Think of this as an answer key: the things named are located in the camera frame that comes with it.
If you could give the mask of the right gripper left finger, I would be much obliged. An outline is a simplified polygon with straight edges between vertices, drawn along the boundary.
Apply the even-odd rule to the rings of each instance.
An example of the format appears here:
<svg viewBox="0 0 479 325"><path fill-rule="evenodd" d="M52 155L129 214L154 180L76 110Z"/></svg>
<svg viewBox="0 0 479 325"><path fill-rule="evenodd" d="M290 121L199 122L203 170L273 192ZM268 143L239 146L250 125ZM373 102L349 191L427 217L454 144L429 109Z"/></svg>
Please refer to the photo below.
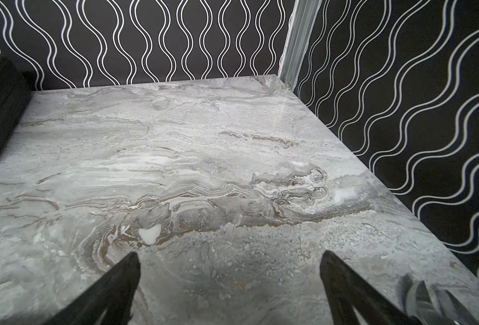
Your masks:
<svg viewBox="0 0 479 325"><path fill-rule="evenodd" d="M45 323L128 324L140 278L139 256L131 252Z"/></svg>

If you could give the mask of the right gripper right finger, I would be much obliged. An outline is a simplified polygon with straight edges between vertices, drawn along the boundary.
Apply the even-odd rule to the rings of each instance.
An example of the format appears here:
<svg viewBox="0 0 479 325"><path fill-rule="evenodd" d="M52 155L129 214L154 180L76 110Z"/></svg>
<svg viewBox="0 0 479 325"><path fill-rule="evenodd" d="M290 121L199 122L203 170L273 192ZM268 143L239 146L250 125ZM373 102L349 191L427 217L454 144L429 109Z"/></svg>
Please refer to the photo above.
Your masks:
<svg viewBox="0 0 479 325"><path fill-rule="evenodd" d="M319 273L335 324L359 324L357 314L367 324L420 323L397 309L332 251L323 253Z"/></svg>

